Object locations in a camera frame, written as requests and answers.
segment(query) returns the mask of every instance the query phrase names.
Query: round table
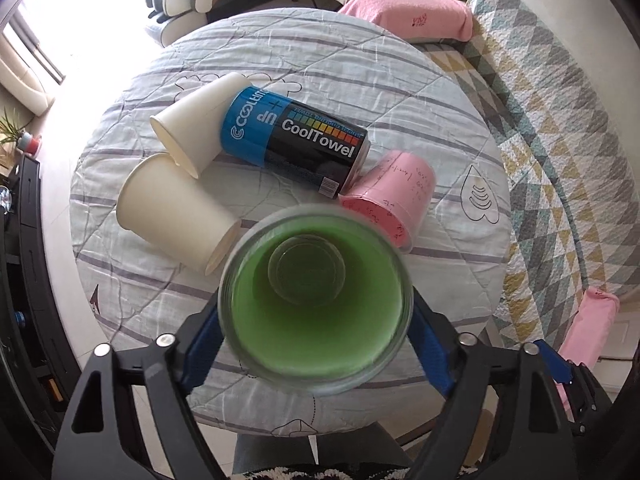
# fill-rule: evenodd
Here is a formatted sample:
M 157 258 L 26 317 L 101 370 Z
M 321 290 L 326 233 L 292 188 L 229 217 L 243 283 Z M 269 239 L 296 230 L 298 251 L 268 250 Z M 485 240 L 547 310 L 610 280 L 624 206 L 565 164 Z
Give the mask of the round table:
M 227 72 L 369 131 L 365 170 L 391 149 L 433 167 L 433 202 L 404 257 L 414 285 L 459 330 L 479 333 L 498 305 L 511 221 L 500 154 L 457 84 L 424 54 L 367 22 L 311 9 L 235 16 L 182 38 L 105 111 L 74 173 L 74 253 L 87 299 L 117 349 L 174 332 L 216 290 L 220 270 L 185 269 L 116 222 L 127 175 L 164 151 L 149 117 Z M 248 228 L 325 201 L 315 190 L 220 155 L 202 176 Z M 254 378 L 226 345 L 189 402 L 198 420 L 234 431 L 302 435 L 359 428 L 420 402 L 426 383 L 409 343 L 369 383 L 332 397 L 288 394 Z

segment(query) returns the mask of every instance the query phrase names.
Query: cooltowel canister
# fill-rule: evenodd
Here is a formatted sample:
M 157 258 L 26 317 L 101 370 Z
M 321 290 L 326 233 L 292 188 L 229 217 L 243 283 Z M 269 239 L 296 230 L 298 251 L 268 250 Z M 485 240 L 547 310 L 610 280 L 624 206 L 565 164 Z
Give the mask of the cooltowel canister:
M 230 155 L 329 198 L 349 186 L 369 151 L 364 128 L 255 86 L 232 102 L 220 140 Z

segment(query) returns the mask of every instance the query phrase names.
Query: tile floor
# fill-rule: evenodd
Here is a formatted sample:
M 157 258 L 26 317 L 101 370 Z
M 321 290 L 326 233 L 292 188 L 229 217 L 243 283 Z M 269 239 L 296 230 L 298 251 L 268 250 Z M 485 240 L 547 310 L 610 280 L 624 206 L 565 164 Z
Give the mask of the tile floor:
M 108 12 L 91 6 L 103 1 L 110 1 Z M 325 2 L 328 8 L 335 7 L 331 2 Z M 143 31 L 139 19 L 147 12 L 143 0 L 26 0 L 26 4 L 30 16 L 41 18 L 31 22 L 31 26 L 43 47 L 46 49 L 49 44 L 47 52 L 60 62 L 67 74 L 58 89 L 56 102 L 32 128 L 42 136 L 37 158 L 42 179 L 42 227 L 49 277 L 69 343 L 83 367 L 94 347 L 107 338 L 92 315 L 72 253 L 70 180 L 102 112 L 160 48 Z M 295 4 L 290 0 L 280 0 L 268 6 L 291 5 Z M 308 6 L 308 2 L 302 0 L 297 5 Z M 171 476 L 144 388 L 135 389 L 135 399 L 152 465 L 156 471 Z M 236 434 L 199 426 L 222 469 L 230 474 Z

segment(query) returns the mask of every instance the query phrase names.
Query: white paper cup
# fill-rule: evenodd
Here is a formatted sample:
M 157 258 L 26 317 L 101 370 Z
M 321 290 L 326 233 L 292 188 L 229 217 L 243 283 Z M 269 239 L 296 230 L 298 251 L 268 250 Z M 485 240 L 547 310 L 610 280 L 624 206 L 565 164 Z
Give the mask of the white paper cup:
M 234 98 L 251 82 L 230 72 L 151 116 L 156 136 L 176 164 L 193 178 L 222 151 L 220 130 Z
M 168 153 L 134 168 L 120 190 L 116 218 L 122 228 L 205 275 L 222 261 L 240 230 L 240 220 Z

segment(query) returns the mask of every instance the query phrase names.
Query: blue gripper pad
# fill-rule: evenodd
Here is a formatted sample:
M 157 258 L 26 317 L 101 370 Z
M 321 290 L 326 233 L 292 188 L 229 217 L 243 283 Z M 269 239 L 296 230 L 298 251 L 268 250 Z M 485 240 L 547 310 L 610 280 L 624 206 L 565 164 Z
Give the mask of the blue gripper pad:
M 570 383 L 574 378 L 574 374 L 571 372 L 571 365 L 543 339 L 538 339 L 533 343 L 540 349 L 540 356 L 554 381 L 562 384 Z
M 218 310 L 215 308 L 203 323 L 184 357 L 180 387 L 185 393 L 191 393 L 194 388 L 204 383 L 224 338 L 218 320 Z
M 418 308 L 414 308 L 414 316 L 409 324 L 407 335 L 427 380 L 441 395 L 447 397 L 454 386 L 449 373 L 448 356 Z

